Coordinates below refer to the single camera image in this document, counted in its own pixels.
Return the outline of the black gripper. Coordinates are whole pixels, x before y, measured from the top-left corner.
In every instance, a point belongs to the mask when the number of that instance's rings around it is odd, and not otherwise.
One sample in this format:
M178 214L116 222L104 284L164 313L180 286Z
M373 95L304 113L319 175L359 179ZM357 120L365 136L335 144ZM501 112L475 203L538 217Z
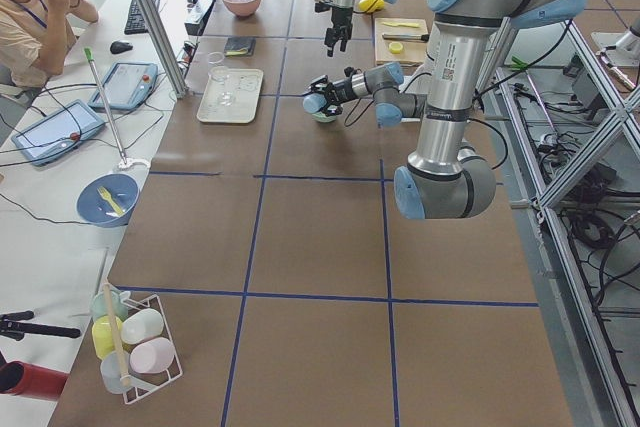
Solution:
M345 52L352 37L354 4L336 5L329 0L320 0L315 2L314 9L316 13L331 11L332 26L327 28L324 39L327 56L333 56L334 45L337 43L339 43L339 50Z
M346 67L344 69L346 77L338 81L329 81L327 75L319 76L313 79L303 95L319 94L324 95L328 104L325 105L321 112L325 117L335 117L342 113L343 103L358 98L353 88L353 77L357 73L354 67Z

